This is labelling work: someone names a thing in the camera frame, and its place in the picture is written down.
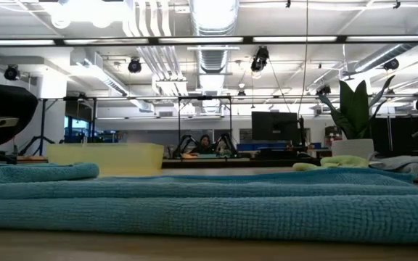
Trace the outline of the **black tripod stand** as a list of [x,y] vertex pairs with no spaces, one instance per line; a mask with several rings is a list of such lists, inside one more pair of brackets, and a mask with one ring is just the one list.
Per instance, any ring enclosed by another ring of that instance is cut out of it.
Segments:
[[38,136],[34,136],[28,144],[17,153],[19,157],[25,156],[29,150],[29,148],[32,147],[32,145],[35,144],[36,141],[39,141],[37,149],[32,153],[32,156],[42,156],[44,153],[44,143],[47,142],[48,144],[53,144],[53,140],[47,138],[45,136],[45,127],[46,127],[46,111],[50,109],[57,101],[58,99],[55,98],[42,98],[41,101],[41,123],[40,123],[40,134]]

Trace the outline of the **snake plant in white pot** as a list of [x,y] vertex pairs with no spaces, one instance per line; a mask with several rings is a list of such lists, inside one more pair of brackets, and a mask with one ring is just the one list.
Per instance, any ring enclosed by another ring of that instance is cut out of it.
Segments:
[[381,106],[380,102],[385,90],[391,84],[394,75],[389,77],[382,89],[369,101],[366,81],[361,81],[352,90],[345,82],[340,81],[340,106],[335,107],[324,94],[318,94],[321,103],[330,108],[335,125],[343,132],[345,139],[332,142],[332,155],[354,156],[365,160],[374,153],[374,142],[370,136],[370,128]]

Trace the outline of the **blue microfiber towel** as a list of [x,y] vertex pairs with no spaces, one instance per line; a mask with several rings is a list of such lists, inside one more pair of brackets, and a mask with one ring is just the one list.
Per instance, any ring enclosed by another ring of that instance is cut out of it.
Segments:
[[0,183],[0,228],[418,244],[418,186],[369,168]]

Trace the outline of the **black beam with light strips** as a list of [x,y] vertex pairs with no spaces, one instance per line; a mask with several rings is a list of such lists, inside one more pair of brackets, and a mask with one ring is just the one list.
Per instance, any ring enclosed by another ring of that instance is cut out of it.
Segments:
[[0,38],[0,48],[74,46],[205,46],[289,44],[418,44],[416,35],[192,36],[125,38]]

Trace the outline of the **large black monitor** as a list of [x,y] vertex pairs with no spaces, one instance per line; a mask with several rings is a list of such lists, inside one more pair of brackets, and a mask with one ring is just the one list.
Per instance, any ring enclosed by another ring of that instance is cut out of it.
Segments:
[[252,139],[300,143],[298,116],[291,112],[252,112]]

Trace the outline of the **black workstation frame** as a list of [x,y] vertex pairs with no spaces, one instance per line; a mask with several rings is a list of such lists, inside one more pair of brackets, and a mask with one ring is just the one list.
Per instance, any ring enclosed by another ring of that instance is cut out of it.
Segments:
[[179,142],[181,137],[183,136],[181,134],[181,110],[185,108],[188,103],[190,103],[192,100],[198,100],[201,102],[206,101],[212,101],[212,100],[219,100],[220,101],[220,118],[225,118],[224,111],[225,109],[229,110],[229,132],[228,134],[231,136],[231,141],[233,143],[233,122],[232,122],[232,96],[208,96],[208,95],[202,95],[202,96],[178,96],[178,138]]

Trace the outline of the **person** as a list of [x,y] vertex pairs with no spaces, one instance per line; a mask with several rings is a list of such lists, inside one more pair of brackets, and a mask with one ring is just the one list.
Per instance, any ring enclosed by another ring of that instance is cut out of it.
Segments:
[[199,145],[191,150],[190,154],[215,154],[216,148],[211,143],[209,135],[202,135]]

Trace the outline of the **yellow translucent plastic basket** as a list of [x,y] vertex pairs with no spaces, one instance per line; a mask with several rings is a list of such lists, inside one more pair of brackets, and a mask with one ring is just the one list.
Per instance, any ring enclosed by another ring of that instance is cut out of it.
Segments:
[[164,146],[151,143],[50,144],[46,147],[50,163],[94,163],[102,177],[157,175],[162,168],[163,155]]

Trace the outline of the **black partition screen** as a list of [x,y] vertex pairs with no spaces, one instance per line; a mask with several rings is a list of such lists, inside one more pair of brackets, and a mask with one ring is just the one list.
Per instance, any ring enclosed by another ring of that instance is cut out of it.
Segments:
[[418,117],[376,118],[370,135],[378,157],[418,156]]

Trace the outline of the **silver ventilation duct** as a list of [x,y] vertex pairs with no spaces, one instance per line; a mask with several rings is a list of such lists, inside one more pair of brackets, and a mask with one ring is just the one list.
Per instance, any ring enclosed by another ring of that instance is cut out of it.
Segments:
[[189,0],[194,36],[230,36],[234,34],[239,0]]

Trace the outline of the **lime green microfiber towel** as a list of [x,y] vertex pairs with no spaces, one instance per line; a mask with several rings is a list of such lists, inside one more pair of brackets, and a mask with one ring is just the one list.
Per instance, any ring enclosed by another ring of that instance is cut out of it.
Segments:
[[334,156],[324,157],[320,160],[320,165],[314,165],[311,163],[295,163],[292,168],[295,171],[309,171],[309,170],[322,170],[328,168],[337,167],[357,167],[366,168],[369,166],[369,161],[356,156]]

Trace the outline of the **blue storage bins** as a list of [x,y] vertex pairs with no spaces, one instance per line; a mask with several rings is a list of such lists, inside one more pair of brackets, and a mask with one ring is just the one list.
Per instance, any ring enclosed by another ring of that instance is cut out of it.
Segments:
[[237,150],[239,152],[253,152],[260,151],[262,149],[280,149],[285,148],[286,143],[252,143],[252,144],[237,144]]

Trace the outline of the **teal microfiber towel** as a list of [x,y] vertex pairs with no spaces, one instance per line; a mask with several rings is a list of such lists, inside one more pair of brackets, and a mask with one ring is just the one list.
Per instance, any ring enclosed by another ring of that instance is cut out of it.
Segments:
[[0,164],[0,183],[35,183],[50,181],[73,181],[99,176],[99,167],[94,163],[57,165],[54,163]]

